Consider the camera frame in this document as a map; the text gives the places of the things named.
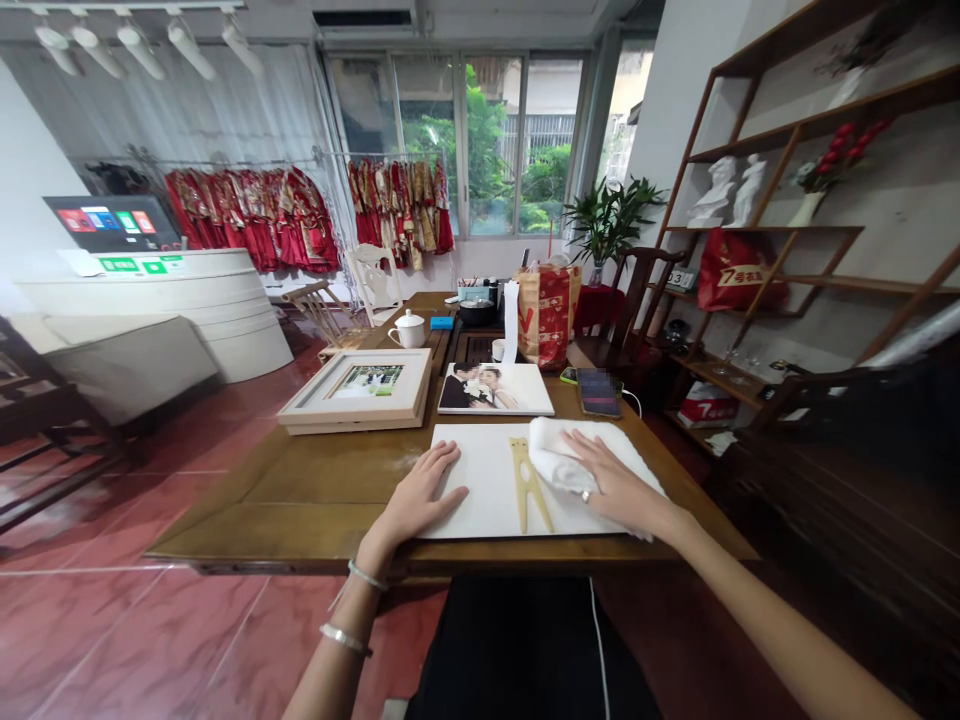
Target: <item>white bust statue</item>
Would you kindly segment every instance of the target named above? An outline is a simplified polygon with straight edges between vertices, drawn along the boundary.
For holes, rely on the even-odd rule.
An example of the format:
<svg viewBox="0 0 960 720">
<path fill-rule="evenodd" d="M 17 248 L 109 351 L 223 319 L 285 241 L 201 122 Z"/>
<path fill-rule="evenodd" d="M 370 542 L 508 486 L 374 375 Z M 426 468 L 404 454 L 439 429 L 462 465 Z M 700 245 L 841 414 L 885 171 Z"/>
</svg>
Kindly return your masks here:
<svg viewBox="0 0 960 720">
<path fill-rule="evenodd" d="M 743 227 L 750 223 L 753 214 L 753 198 L 760 190 L 763 182 L 763 171 L 767 162 L 760 161 L 760 156 L 754 153 L 747 158 L 747 169 L 743 171 L 743 185 L 737 190 L 737 198 L 733 201 L 733 221 L 724 227 Z"/>
<path fill-rule="evenodd" d="M 723 223 L 723 219 L 718 217 L 717 213 L 730 203 L 728 196 L 736 184 L 733 182 L 736 172 L 737 161 L 729 155 L 720 158 L 710 166 L 713 186 L 687 212 L 690 216 L 688 223 L 690 227 L 717 227 Z"/>
</svg>

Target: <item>bangle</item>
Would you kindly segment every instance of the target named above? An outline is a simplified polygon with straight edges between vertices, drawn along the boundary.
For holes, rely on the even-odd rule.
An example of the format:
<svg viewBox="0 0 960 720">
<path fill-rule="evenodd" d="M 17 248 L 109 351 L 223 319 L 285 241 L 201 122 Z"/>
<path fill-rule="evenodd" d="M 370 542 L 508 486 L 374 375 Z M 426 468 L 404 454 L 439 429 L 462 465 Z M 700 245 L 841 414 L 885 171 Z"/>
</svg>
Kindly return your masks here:
<svg viewBox="0 0 960 720">
<path fill-rule="evenodd" d="M 350 648 L 356 653 L 360 653 L 363 657 L 368 658 L 373 655 L 373 650 L 361 643 L 356 638 L 350 637 L 340 628 L 335 628 L 330 623 L 325 623 L 320 626 L 320 632 L 323 633 L 325 637 L 330 638 L 334 642 L 338 642 L 341 645 Z"/>
<path fill-rule="evenodd" d="M 351 575 L 356 575 L 357 577 L 362 578 L 364 581 L 366 581 L 370 585 L 373 585 L 380 592 L 386 592 L 387 590 L 390 589 L 390 586 L 387 585 L 385 582 L 381 582 L 380 580 L 377 580 L 374 577 L 370 577 L 363 570 L 358 568 L 356 564 L 353 562 L 353 560 L 347 563 L 347 568 L 350 570 Z"/>
</svg>

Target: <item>flower pot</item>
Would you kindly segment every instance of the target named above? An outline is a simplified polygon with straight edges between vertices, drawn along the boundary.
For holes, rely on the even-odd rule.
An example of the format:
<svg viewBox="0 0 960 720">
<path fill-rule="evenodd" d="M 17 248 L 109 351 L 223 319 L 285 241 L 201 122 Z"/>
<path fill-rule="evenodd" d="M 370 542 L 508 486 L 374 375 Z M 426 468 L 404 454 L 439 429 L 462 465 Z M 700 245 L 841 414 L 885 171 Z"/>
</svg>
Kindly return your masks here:
<svg viewBox="0 0 960 720">
<path fill-rule="evenodd" d="M 590 281 L 587 283 L 587 287 L 600 287 L 603 285 L 603 265 L 603 260 L 601 260 L 599 263 L 594 260 L 593 272 L 590 273 Z"/>
<path fill-rule="evenodd" d="M 787 223 L 787 227 L 807 227 L 811 222 L 813 222 L 813 216 L 817 212 L 817 208 L 820 207 L 820 203 L 823 202 L 823 198 L 826 197 L 826 192 L 818 193 L 807 193 L 803 196 L 803 202 L 800 203 L 800 208 L 797 210 L 797 214 L 793 216 L 793 219 Z"/>
</svg>

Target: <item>window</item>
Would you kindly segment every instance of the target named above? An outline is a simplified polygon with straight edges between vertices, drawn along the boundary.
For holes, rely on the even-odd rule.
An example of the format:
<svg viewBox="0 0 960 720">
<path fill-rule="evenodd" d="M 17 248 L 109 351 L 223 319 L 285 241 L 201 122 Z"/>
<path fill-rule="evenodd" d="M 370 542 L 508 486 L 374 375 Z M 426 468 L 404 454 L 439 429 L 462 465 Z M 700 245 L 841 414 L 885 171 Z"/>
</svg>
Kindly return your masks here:
<svg viewBox="0 0 960 720">
<path fill-rule="evenodd" d="M 513 234 L 522 71 L 518 57 L 467 58 L 471 235 Z"/>
<path fill-rule="evenodd" d="M 530 61 L 524 107 L 521 234 L 559 230 L 582 73 L 582 60 Z"/>
<path fill-rule="evenodd" d="M 453 110 L 453 58 L 396 55 L 397 92 L 404 150 L 408 153 L 445 151 L 450 221 L 460 234 L 457 212 L 457 138 Z"/>
<path fill-rule="evenodd" d="M 347 150 L 446 156 L 458 237 L 559 232 L 581 56 L 397 51 L 327 63 Z"/>
<path fill-rule="evenodd" d="M 653 43 L 650 40 L 625 40 L 620 51 L 617 79 L 610 100 L 610 114 L 603 135 L 603 153 L 597 183 L 603 178 L 608 183 L 627 180 L 627 163 L 637 131 L 637 119 L 643 102 L 653 62 Z"/>
<path fill-rule="evenodd" d="M 334 58 L 330 64 L 347 146 L 353 152 L 397 152 L 392 79 L 386 58 Z"/>
</svg>

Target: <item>monitor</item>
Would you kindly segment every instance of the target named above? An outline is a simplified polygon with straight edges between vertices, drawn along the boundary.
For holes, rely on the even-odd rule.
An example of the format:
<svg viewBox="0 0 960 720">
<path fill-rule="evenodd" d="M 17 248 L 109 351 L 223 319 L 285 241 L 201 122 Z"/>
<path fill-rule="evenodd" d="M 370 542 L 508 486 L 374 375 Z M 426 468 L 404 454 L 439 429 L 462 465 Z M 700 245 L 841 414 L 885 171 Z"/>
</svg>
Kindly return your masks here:
<svg viewBox="0 0 960 720">
<path fill-rule="evenodd" d="M 180 233 L 155 195 L 86 195 L 44 200 L 74 242 L 89 252 L 183 249 Z"/>
</svg>

